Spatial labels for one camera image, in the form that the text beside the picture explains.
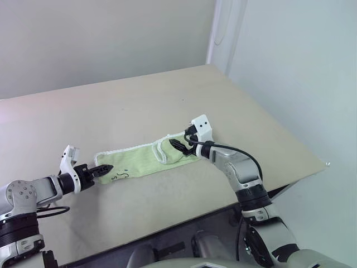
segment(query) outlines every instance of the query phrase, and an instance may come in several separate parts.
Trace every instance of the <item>table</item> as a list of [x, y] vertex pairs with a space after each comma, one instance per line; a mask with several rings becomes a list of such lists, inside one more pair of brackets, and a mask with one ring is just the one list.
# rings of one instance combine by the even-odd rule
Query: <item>table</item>
[[[260, 162], [267, 190], [324, 168], [249, 95], [204, 65], [0, 101], [1, 184], [56, 174], [67, 144], [81, 148], [78, 164], [94, 165], [97, 152], [181, 132], [203, 113], [215, 141]], [[39, 219], [40, 232], [65, 264], [236, 201], [223, 173], [198, 161], [66, 195], [57, 204], [71, 210]]]

